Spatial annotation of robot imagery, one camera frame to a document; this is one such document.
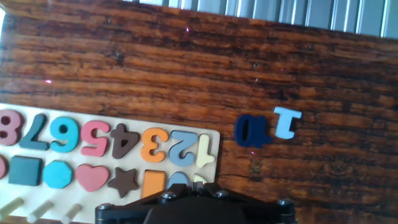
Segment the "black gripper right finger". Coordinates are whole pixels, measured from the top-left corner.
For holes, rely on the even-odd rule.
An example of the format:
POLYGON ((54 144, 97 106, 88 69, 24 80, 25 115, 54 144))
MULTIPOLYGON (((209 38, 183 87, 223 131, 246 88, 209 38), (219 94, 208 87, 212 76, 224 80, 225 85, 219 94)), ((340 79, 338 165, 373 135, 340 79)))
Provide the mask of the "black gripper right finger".
POLYGON ((249 223, 295 223, 295 204, 289 198, 262 201, 232 190, 224 189, 217 183, 196 183, 198 196, 211 197, 219 202, 237 205, 249 223))

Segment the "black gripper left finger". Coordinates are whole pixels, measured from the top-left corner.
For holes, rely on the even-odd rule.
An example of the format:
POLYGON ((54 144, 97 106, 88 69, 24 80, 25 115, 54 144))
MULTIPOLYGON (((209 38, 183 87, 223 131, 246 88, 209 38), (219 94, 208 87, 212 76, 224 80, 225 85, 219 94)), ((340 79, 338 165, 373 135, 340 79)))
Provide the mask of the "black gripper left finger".
POLYGON ((171 187, 125 205, 103 203, 95 208, 96 224, 144 223, 149 212, 157 205, 192 196, 196 184, 172 184, 171 187))

